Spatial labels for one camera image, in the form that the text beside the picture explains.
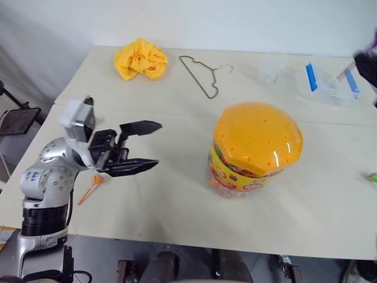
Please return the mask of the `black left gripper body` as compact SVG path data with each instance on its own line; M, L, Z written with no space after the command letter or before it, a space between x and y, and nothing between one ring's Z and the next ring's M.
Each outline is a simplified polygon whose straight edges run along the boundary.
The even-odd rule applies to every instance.
M89 152L98 172L125 172L129 150L125 148L128 136L113 129L96 131L89 146Z

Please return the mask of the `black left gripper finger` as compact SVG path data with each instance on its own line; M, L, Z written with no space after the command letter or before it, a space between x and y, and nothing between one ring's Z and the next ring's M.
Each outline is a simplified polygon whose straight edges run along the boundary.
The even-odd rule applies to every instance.
M106 165L106 174L111 177L132 176L148 171L158 163L158 160L151 159L127 159Z
M141 121L134 121L131 123L121 124L121 134L118 139L118 146L125 147L126 140L130 136L143 136L154 133L155 131L162 128L162 124L150 121L150 120L141 120Z

